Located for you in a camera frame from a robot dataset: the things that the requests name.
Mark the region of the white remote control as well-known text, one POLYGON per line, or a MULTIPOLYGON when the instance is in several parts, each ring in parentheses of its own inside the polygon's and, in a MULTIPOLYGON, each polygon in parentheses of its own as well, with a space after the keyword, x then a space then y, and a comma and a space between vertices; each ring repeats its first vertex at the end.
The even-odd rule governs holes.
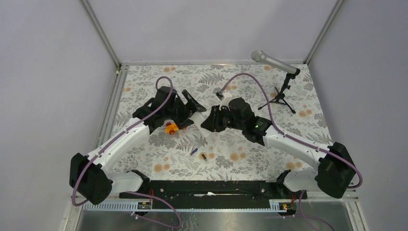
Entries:
POLYGON ((205 121, 205 116, 202 113, 195 112, 191 116, 191 120, 194 122, 203 137, 206 138, 211 134, 208 130, 201 127, 201 124, 205 121))

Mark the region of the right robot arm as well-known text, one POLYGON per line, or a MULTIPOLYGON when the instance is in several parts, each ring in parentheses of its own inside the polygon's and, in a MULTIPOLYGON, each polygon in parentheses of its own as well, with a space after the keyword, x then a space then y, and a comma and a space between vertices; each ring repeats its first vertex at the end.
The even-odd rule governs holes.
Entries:
POLYGON ((212 106, 210 115, 200 126, 210 132, 222 132, 227 128, 240 130, 247 140, 277 148, 310 165, 310 170, 281 174, 283 181, 277 183, 276 192, 282 198, 300 190, 320 190, 340 199, 351 188, 350 183, 357 174, 357 168, 343 144, 313 143, 275 128, 271 120, 256 116, 242 98, 231 100, 228 106, 212 106))

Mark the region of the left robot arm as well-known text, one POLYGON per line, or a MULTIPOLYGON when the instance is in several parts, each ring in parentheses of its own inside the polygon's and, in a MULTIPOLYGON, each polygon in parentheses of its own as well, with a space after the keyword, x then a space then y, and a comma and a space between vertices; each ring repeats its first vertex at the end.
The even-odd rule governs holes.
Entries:
POLYGON ((87 155, 77 153, 71 159, 69 185, 73 188, 72 200, 80 193, 97 205, 116 193, 132 192, 143 198, 149 193, 147 177, 136 170, 113 173, 113 166, 133 147, 141 144, 168 120, 178 128, 197 127, 204 121, 206 108, 187 90, 182 95, 171 87, 159 88, 156 95, 138 108, 132 118, 113 137, 87 155))

